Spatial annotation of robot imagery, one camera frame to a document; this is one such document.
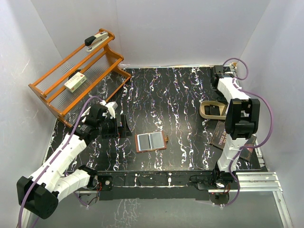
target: floor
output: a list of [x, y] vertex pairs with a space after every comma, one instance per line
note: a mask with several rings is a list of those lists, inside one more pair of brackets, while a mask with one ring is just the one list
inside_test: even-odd
[[241, 192], [220, 209], [193, 199], [99, 201], [89, 209], [70, 195], [35, 228], [283, 228], [272, 192]]
[[[222, 150], [209, 144], [217, 120], [199, 114], [204, 100], [219, 97], [210, 87], [208, 67], [131, 68], [132, 79], [113, 97], [118, 114], [127, 116], [133, 137], [103, 140], [98, 137], [72, 162], [98, 171], [194, 171], [212, 170]], [[110, 81], [95, 93], [107, 94]], [[57, 122], [48, 157], [60, 145], [67, 127]], [[166, 150], [136, 153], [135, 134], [163, 130], [169, 136]], [[256, 153], [250, 162], [239, 159], [237, 169], [260, 170]]]

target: stapler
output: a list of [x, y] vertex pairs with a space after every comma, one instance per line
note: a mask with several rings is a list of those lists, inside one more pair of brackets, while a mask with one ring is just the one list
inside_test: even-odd
[[101, 45], [106, 39], [109, 38], [109, 34], [107, 32], [97, 33], [94, 36], [90, 36], [85, 39], [85, 45], [88, 47], [87, 52], [93, 51], [96, 47]]

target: black marble table surface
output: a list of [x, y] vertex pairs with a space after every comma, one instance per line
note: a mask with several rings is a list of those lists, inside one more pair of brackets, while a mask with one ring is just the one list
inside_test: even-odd
[[[125, 114], [133, 136], [126, 139], [98, 137], [72, 162], [68, 171], [87, 165], [98, 171], [191, 171], [212, 170], [222, 150], [209, 144], [217, 120], [200, 116], [199, 105], [218, 98], [210, 87], [208, 67], [129, 68], [132, 79], [111, 101]], [[100, 97], [106, 91], [98, 88]], [[56, 123], [49, 157], [61, 144], [67, 127]], [[137, 153], [135, 134], [164, 131], [166, 150]], [[255, 151], [250, 162], [239, 159], [237, 169], [260, 170]]]

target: cable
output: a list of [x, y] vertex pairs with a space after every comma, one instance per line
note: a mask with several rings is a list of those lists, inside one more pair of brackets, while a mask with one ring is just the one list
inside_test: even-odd
[[90, 206], [90, 203], [91, 203], [94, 199], [98, 198], [98, 197], [93, 198], [93, 199], [87, 204], [87, 203], [84, 202], [82, 199], [80, 199], [80, 197], [77, 195], [76, 192], [73, 192], [73, 194], [74, 194], [74, 196], [79, 200], [79, 202], [80, 202], [82, 205], [86, 206], [86, 207]]
[[88, 188], [86, 188], [87, 190], [94, 190], [96, 187], [97, 187], [97, 185], [98, 185], [98, 182], [96, 183], [96, 185], [94, 186], [94, 187], [92, 187], [92, 188], [90, 188], [90, 189], [88, 189]]
[[99, 198], [99, 197], [96, 196], [96, 197], [94, 197], [93, 199], [91, 199], [91, 201], [88, 203], [88, 206], [90, 206], [90, 204], [93, 202], [93, 200], [98, 199], [98, 198]]
[[242, 60], [242, 59], [240, 59], [240, 58], [229, 58], [229, 59], [227, 59], [224, 63], [223, 63], [223, 66], [228, 62], [228, 61], [230, 61], [230, 60], [233, 60], [233, 59], [235, 59], [235, 60], [237, 60], [237, 61], [240, 61], [242, 64], [244, 64], [244, 66], [245, 66], [245, 68], [246, 68], [246, 75], [245, 75], [245, 77], [244, 78], [239, 78], [239, 77], [235, 77], [236, 79], [238, 79], [238, 80], [245, 80], [247, 77], [248, 77], [248, 74], [249, 74], [249, 69], [248, 69], [248, 66], [247, 66], [247, 64]]
[[36, 218], [36, 220], [34, 221], [33, 225], [31, 226], [31, 228], [34, 228], [36, 226], [38, 220], [39, 220], [39, 216]]
[[[59, 151], [57, 152], [57, 154], [53, 157], [53, 159], [50, 161], [49, 164], [52, 164], [53, 161], [54, 161], [54, 160], [58, 157], [58, 155], [62, 152], [62, 150], [65, 149], [65, 147], [69, 144], [69, 142], [70, 142], [70, 140], [71, 140], [71, 138], [72, 138], [72, 136], [73, 136], [73, 134], [74, 134], [74, 132], [75, 132], [77, 126], [78, 126], [78, 123], [79, 123], [79, 121], [80, 121], [81, 115], [84, 113], [87, 104], [88, 104], [92, 99], [94, 99], [94, 98], [97, 98], [100, 102], [103, 101], [103, 100], [102, 100], [100, 97], [98, 97], [98, 96], [92, 96], [92, 97], [90, 97], [90, 98], [85, 102], [85, 104], [84, 104], [84, 106], [83, 106], [82, 109], [81, 109], [81, 112], [80, 112], [80, 114], [79, 114], [79, 116], [78, 116], [78, 118], [77, 118], [77, 121], [76, 121], [76, 123], [75, 123], [75, 125], [74, 125], [74, 128], [73, 128], [73, 130], [72, 130], [72, 132], [71, 132], [71, 134], [70, 134], [70, 137], [68, 138], [66, 144], [64, 144], [63, 147], [61, 148], [61, 150], [59, 150]], [[34, 182], [31, 184], [31, 186], [29, 187], [29, 189], [27, 190], [27, 193], [25, 194], [25, 196], [24, 196], [24, 198], [23, 198], [23, 201], [22, 201], [22, 204], [21, 204], [21, 207], [20, 207], [20, 211], [19, 211], [19, 217], [18, 217], [18, 227], [19, 227], [19, 228], [21, 228], [22, 213], [23, 213], [23, 209], [24, 209], [25, 203], [26, 203], [26, 201], [27, 201], [27, 199], [28, 199], [28, 197], [29, 197], [29, 194], [30, 194], [30, 192], [33, 190], [34, 186], [37, 184], [38, 180], [39, 180], [39, 179], [42, 177], [42, 175], [48, 170], [48, 168], [49, 168], [49, 166], [46, 166], [46, 167], [44, 168], [44, 170], [38, 175], [38, 177], [37, 177], [37, 178], [34, 180]]]
[[225, 190], [224, 190], [224, 192], [222, 192], [221, 194], [226, 194], [226, 193], [228, 193], [229, 191], [230, 191], [230, 183], [227, 184], [227, 185], [225, 186]]
[[232, 160], [231, 160], [231, 162], [230, 162], [230, 164], [229, 164], [229, 173], [231, 174], [231, 176], [233, 177], [233, 179], [237, 182], [237, 194], [236, 194], [235, 198], [234, 198], [231, 202], [225, 204], [225, 206], [231, 205], [234, 201], [236, 201], [236, 199], [238, 198], [238, 195], [239, 195], [240, 188], [241, 188], [238, 179], [236, 178], [235, 175], [233, 175], [233, 173], [232, 173], [232, 171], [231, 171], [231, 167], [232, 167], [233, 161], [241, 154], [242, 149], [244, 149], [244, 148], [255, 149], [255, 148], [258, 148], [258, 147], [260, 147], [260, 146], [263, 146], [263, 145], [268, 141], [268, 139], [270, 138], [271, 133], [272, 133], [272, 131], [273, 131], [273, 112], [272, 112], [272, 109], [271, 109], [269, 103], [268, 103], [263, 97], [261, 97], [261, 96], [255, 94], [255, 93], [248, 92], [248, 91], [242, 90], [242, 89], [240, 89], [240, 88], [239, 88], [238, 90], [241, 91], [241, 92], [243, 92], [243, 93], [246, 93], [246, 94], [250, 94], [250, 95], [256, 96], [256, 97], [260, 98], [260, 99], [265, 103], [265, 105], [267, 106], [267, 108], [268, 108], [268, 110], [269, 110], [269, 114], [270, 114], [270, 128], [269, 128], [269, 132], [268, 132], [266, 138], [265, 138], [264, 141], [262, 141], [259, 145], [256, 145], [256, 146], [249, 146], [249, 145], [241, 146], [241, 147], [239, 148], [238, 153], [232, 158]]

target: dark object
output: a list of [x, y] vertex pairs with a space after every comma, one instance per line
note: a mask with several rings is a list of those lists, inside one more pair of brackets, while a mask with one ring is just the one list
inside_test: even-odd
[[[248, 139], [245, 146], [254, 146], [256, 139], [257, 139], [257, 137], [252, 135], [251, 138]], [[251, 159], [252, 152], [253, 152], [252, 148], [244, 148], [244, 149], [242, 149], [239, 157], [249, 162]]]
[[80, 72], [81, 69], [77, 69], [76, 71], [74, 71], [74, 73], [72, 73], [69, 77], [68, 80], [70, 80], [76, 73]]
[[[17, 182], [17, 193], [19, 205], [22, 204], [24, 196], [33, 181], [26, 177], [21, 177]], [[58, 205], [58, 192], [49, 192], [44, 188], [44, 184], [36, 184], [30, 192], [29, 197], [25, 203], [25, 208], [42, 219], [50, 217]]]
[[210, 144], [215, 147], [223, 150], [226, 144], [226, 131], [225, 131], [225, 123], [222, 121], [218, 121], [218, 124], [214, 130], [213, 136], [211, 138]]
[[107, 107], [101, 104], [93, 104], [89, 114], [85, 118], [85, 123], [79, 123], [75, 134], [84, 139], [88, 145], [98, 135], [103, 139], [125, 138], [132, 136], [125, 115], [120, 115], [119, 119], [112, 118], [107, 113]]
[[86, 45], [86, 46], [90, 46], [90, 45], [93, 43], [93, 41], [94, 41], [95, 39], [96, 39], [95, 36], [91, 36], [91, 37], [86, 38], [86, 39], [85, 39], [85, 45]]
[[210, 105], [205, 105], [205, 114], [210, 115]]
[[[227, 138], [227, 134], [225, 131], [225, 123], [222, 121], [219, 121], [214, 130], [210, 144], [223, 150], [224, 146], [226, 144], [226, 138]], [[247, 141], [247, 143], [245, 145], [253, 146], [256, 142], [256, 139], [257, 139], [257, 137], [252, 135], [251, 138]], [[244, 148], [241, 151], [240, 158], [242, 158], [246, 161], [250, 161], [252, 153], [253, 153], [253, 149]]]
[[112, 176], [98, 176], [98, 182], [101, 184], [101, 191], [111, 191], [113, 188], [113, 177]]
[[220, 115], [219, 107], [217, 105], [210, 105], [210, 115]]
[[[245, 111], [249, 116], [241, 116], [242, 111]], [[249, 139], [252, 134], [257, 132], [259, 113], [260, 101], [258, 99], [249, 99], [248, 101], [231, 99], [225, 121], [227, 134], [230, 134], [233, 140], [237, 138]]]
[[206, 186], [211, 185], [211, 175], [206, 176], [206, 175], [193, 175], [190, 176], [189, 178], [189, 184], [188, 185], [193, 185], [197, 190], [206, 190]]
[[[236, 178], [238, 178], [236, 175], [236, 171], [233, 171], [232, 173]], [[213, 186], [216, 186], [216, 183], [221, 183], [226, 187], [229, 183], [233, 183], [233, 181], [234, 179], [229, 172], [220, 171], [218, 164], [215, 165], [215, 168], [212, 171]]]
[[229, 202], [229, 193], [209, 193], [210, 201], [216, 205], [227, 204]]
[[211, 74], [211, 86], [214, 90], [217, 90], [219, 79], [225, 77], [234, 77], [233, 74], [224, 73], [224, 67], [222, 65], [214, 66], [210, 69]]

